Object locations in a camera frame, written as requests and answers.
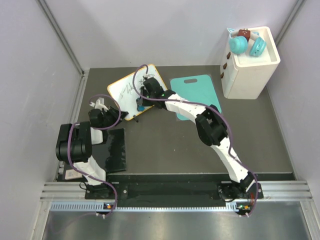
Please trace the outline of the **blue heart eraser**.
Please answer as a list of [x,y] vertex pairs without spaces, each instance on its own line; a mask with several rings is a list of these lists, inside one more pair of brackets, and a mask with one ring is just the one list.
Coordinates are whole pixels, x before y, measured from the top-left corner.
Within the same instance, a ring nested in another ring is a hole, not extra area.
[[145,110],[145,107],[143,105],[138,105],[137,106],[137,111],[138,112],[143,112]]

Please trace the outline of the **yellow framed whiteboard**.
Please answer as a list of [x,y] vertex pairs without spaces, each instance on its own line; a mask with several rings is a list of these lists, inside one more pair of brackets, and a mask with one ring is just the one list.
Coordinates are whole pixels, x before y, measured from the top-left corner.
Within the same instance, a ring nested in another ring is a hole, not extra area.
[[[139,92],[140,88],[143,86],[143,76],[146,74],[146,71],[147,68],[144,66],[138,70],[135,76],[134,85]],[[134,73],[135,72],[107,86],[108,93],[119,104],[121,111],[128,112],[128,115],[124,118],[126,121],[133,120],[134,116],[136,117],[152,108],[152,106],[146,106],[143,111],[138,111],[136,99],[140,96],[136,93],[133,87]],[[154,64],[148,64],[147,74],[149,77],[154,77],[163,90],[168,89]]]

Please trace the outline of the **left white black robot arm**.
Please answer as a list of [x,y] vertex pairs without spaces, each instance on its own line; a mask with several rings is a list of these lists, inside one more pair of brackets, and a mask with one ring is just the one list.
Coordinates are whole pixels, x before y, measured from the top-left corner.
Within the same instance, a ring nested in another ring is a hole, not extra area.
[[114,191],[108,183],[107,174],[118,173],[127,169],[125,130],[106,129],[119,124],[128,115],[110,106],[94,108],[88,112],[89,121],[72,126],[60,126],[55,153],[59,161],[73,167],[65,171],[65,180],[72,172],[82,175],[90,186],[96,186],[96,192],[102,198],[109,198]]

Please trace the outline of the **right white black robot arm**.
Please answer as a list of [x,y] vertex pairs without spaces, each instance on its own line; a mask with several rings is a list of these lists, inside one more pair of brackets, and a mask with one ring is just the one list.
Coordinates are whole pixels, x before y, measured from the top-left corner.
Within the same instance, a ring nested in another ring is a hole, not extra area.
[[227,169],[233,182],[233,192],[239,198],[245,198],[256,183],[254,175],[239,160],[232,147],[231,135],[227,132],[227,121],[213,105],[190,102],[176,92],[164,90],[154,77],[144,75],[139,98],[139,107],[155,106],[184,116],[196,125],[199,139],[212,148]]

